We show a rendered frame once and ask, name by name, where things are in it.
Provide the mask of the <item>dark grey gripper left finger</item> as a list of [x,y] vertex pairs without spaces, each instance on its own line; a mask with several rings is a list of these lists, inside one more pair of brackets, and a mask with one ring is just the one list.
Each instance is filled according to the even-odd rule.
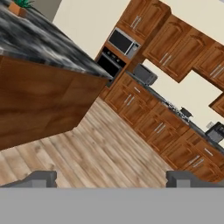
[[34,171],[24,179],[20,179],[3,187],[18,187],[18,188],[46,188],[57,187],[56,183],[57,172],[56,171]]

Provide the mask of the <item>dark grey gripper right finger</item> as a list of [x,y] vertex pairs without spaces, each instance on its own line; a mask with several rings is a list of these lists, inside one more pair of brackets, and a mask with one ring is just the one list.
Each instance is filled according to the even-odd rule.
[[189,171],[168,171],[166,179],[166,187],[216,187],[216,184],[201,180]]

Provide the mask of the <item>black pot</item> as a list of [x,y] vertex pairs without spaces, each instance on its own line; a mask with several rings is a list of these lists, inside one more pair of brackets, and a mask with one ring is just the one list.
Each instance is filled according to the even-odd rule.
[[191,112],[189,112],[186,108],[181,107],[180,112],[185,115],[186,117],[193,117],[193,115],[191,114]]

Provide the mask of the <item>green plant in orange pot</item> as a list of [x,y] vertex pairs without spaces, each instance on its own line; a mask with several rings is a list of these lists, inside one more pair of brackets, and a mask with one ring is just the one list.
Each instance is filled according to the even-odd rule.
[[23,18],[26,10],[32,7],[32,3],[33,0],[11,0],[8,9],[16,16]]

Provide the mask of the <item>wooden base cupboards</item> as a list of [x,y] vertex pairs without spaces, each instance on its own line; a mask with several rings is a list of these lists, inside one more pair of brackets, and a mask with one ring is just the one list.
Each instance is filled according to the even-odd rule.
[[180,116],[152,88],[125,72],[100,97],[174,170],[224,180],[224,148]]

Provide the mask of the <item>black coffee machine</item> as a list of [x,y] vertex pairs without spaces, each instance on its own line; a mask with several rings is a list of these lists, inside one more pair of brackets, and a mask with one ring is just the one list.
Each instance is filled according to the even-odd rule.
[[224,124],[217,122],[206,132],[206,136],[218,144],[224,139]]

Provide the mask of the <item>black hob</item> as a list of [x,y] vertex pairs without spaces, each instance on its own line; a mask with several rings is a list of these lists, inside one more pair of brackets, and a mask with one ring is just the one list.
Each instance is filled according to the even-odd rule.
[[190,118],[187,117],[183,112],[181,112],[175,105],[170,103],[169,101],[163,101],[162,102],[168,109],[170,109],[174,114],[182,118],[187,123],[190,122]]

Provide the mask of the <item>wooden kitchen island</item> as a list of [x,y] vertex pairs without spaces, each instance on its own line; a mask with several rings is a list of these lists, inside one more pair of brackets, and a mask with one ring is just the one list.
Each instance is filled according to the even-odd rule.
[[77,127],[112,79],[42,13],[0,0],[0,151]]

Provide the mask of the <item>grey toaster oven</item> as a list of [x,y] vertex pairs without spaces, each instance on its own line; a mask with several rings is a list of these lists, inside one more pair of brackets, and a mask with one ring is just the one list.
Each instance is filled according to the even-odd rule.
[[158,78],[150,69],[138,63],[133,70],[133,74],[145,85],[151,86]]

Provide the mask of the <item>black built-in oven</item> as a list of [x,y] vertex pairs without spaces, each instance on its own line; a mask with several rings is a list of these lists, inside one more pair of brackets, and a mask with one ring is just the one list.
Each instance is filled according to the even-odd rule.
[[113,78],[115,78],[126,66],[126,63],[111,52],[106,46],[103,47],[96,62]]

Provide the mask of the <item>silver microwave oven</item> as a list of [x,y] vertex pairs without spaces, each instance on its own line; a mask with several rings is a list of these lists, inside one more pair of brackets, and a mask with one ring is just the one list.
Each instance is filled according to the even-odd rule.
[[118,27],[111,32],[108,37],[108,42],[129,59],[137,53],[141,46]]

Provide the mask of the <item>wooden wall cupboards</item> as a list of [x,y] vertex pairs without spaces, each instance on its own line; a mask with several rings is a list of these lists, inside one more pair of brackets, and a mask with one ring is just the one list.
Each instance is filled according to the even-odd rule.
[[142,41],[142,55],[176,82],[193,70],[221,90],[210,107],[224,117],[223,44],[174,16],[160,0],[130,0],[118,24]]

